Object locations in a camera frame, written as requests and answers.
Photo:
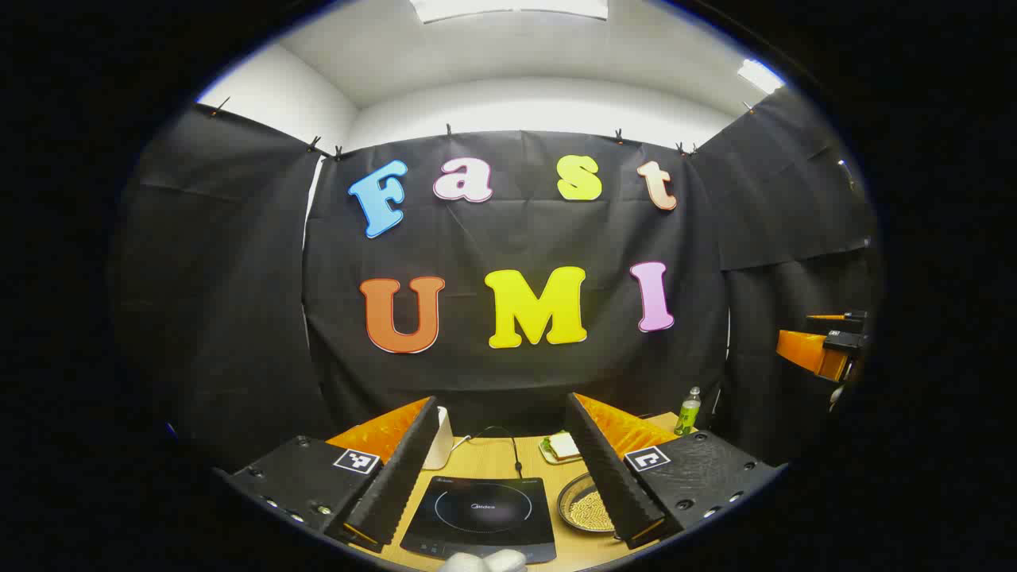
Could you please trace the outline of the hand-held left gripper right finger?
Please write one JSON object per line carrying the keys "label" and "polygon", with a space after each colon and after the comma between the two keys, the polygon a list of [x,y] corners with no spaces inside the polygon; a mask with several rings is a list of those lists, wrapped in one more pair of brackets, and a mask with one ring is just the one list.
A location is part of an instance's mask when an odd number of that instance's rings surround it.
{"label": "hand-held left gripper right finger", "polygon": [[786,471],[709,431],[679,437],[581,394],[566,402],[566,428],[629,549],[713,522]]}

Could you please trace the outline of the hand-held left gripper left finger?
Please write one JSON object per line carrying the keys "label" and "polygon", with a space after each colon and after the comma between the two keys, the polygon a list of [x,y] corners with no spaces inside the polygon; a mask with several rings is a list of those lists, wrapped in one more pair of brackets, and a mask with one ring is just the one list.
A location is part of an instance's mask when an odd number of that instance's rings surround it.
{"label": "hand-held left gripper left finger", "polygon": [[395,537],[438,430],[439,406],[429,396],[330,439],[298,435],[218,475],[298,528],[379,553]]}

